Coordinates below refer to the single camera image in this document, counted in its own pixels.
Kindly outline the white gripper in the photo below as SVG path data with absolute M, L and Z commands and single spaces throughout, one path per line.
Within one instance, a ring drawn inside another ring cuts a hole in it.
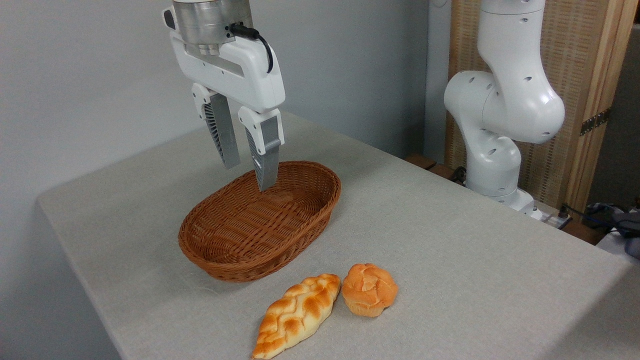
M 285 89 L 275 51 L 254 38 L 249 6 L 169 6 L 163 11 L 180 69 L 195 82 L 192 95 L 226 169 L 240 164 L 227 98 L 242 105 L 259 191 L 274 186 L 285 144 Z

